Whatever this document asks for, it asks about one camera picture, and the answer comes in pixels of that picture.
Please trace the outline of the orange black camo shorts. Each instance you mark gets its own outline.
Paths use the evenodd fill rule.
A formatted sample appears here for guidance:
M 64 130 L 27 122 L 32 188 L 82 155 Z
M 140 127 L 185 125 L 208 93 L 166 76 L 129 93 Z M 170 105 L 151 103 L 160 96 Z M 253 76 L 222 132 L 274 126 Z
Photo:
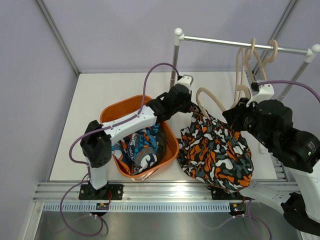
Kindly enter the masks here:
M 189 177 L 229 193 L 247 188 L 254 165 L 247 140 L 241 132 L 190 106 L 190 125 L 181 129 L 176 157 L 182 171 Z

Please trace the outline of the blue orange patterned shorts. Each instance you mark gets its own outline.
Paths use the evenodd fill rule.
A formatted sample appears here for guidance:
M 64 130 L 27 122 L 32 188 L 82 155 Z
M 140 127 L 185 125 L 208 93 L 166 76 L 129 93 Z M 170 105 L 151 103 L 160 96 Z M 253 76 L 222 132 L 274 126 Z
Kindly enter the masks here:
M 156 134 L 160 124 L 140 129 L 112 146 L 117 158 L 129 175 L 134 176 L 157 166 L 158 143 Z

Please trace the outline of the olive green shorts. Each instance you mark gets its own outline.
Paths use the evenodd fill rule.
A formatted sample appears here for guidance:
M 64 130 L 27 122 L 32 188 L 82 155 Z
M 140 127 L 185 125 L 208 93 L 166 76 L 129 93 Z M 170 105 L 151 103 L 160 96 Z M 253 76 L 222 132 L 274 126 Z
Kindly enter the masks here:
M 163 162 L 164 157 L 167 153 L 167 137 L 161 126 L 159 127 L 155 137 L 158 144 L 156 157 L 157 165 L 159 165 Z

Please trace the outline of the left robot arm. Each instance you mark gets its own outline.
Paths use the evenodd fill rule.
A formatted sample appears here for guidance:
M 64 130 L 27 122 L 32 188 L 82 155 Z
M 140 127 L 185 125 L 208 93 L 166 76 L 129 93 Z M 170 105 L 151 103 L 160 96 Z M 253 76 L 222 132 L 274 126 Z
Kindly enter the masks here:
M 108 180 L 103 166 L 112 157 L 112 146 L 128 135 L 169 120 L 174 114 L 187 113 L 191 105 L 191 84 L 177 83 L 148 101 L 141 110 L 108 122 L 107 126 L 96 120 L 89 123 L 80 141 L 82 153 L 88 163 L 90 194 L 103 199 L 108 192 Z

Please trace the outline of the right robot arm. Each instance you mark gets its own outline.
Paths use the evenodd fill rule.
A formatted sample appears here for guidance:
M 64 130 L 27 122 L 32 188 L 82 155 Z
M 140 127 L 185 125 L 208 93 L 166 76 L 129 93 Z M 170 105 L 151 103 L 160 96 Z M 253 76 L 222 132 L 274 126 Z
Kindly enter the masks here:
M 284 193 L 254 183 L 244 189 L 239 181 L 226 186 L 233 199 L 245 195 L 283 215 L 295 229 L 320 234 L 320 141 L 310 132 L 293 127 L 293 111 L 282 102 L 269 99 L 250 103 L 241 98 L 235 107 L 222 113 L 232 130 L 247 131 L 269 153 L 289 169 L 299 193 Z

